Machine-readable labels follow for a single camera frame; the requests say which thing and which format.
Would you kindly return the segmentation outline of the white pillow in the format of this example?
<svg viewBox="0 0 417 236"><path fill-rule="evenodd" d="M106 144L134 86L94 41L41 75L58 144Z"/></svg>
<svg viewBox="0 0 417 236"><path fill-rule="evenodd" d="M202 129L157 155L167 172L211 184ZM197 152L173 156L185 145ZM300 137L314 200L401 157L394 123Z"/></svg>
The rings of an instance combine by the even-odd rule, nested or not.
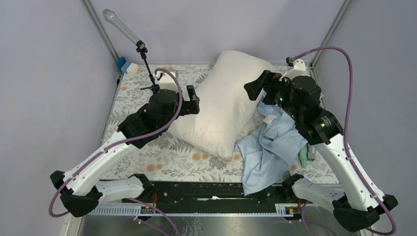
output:
<svg viewBox="0 0 417 236"><path fill-rule="evenodd" d="M235 50L222 51L208 76L196 87L200 112L185 115L168 131L175 137L212 155L228 159L235 141L254 113L259 98L248 98L244 85L264 70L272 71L266 60Z"/></svg>

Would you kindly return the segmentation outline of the light blue pillowcase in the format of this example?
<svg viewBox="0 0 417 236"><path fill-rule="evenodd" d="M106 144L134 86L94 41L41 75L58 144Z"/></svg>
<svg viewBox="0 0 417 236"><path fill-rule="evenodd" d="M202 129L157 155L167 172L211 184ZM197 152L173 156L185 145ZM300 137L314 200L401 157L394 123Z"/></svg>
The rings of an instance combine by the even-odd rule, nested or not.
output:
<svg viewBox="0 0 417 236"><path fill-rule="evenodd" d="M236 144L244 161L241 182L245 196L283 181L307 143L280 107L260 102L258 112L264 116L261 126Z"/></svg>

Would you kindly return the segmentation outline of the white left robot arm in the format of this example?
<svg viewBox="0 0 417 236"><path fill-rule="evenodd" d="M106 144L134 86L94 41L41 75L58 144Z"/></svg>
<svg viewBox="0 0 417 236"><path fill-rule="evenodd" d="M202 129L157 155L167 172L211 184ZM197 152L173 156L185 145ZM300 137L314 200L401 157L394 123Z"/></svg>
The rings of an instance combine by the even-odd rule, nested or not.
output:
<svg viewBox="0 0 417 236"><path fill-rule="evenodd" d="M159 138L179 116L199 113L199 97L192 85L187 85L189 100L174 90L160 89L148 103L122 121L113 135L98 150L73 169L55 171L50 179L57 189L67 212L81 217L100 203L137 198L147 202L152 197L152 185L144 174L126 179L104 180L103 176L129 153L143 148Z"/></svg>

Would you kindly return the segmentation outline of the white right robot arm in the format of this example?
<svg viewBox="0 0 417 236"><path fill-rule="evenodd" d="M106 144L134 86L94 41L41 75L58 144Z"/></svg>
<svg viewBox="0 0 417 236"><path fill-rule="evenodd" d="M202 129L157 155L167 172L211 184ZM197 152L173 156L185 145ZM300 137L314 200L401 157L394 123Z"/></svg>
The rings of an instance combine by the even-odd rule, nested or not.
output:
<svg viewBox="0 0 417 236"><path fill-rule="evenodd" d="M355 155L344 144L343 128L331 112L320 106L321 88L312 77L289 78L265 70L258 79L245 84L244 89L252 101L264 91L265 104L283 109L295 121L299 134L322 155L342 186L341 190L333 190L296 174L283 183L284 200L313 202L331 212L349 232L372 226L381 214L398 205L398 200L383 193L360 164L352 164Z"/></svg>

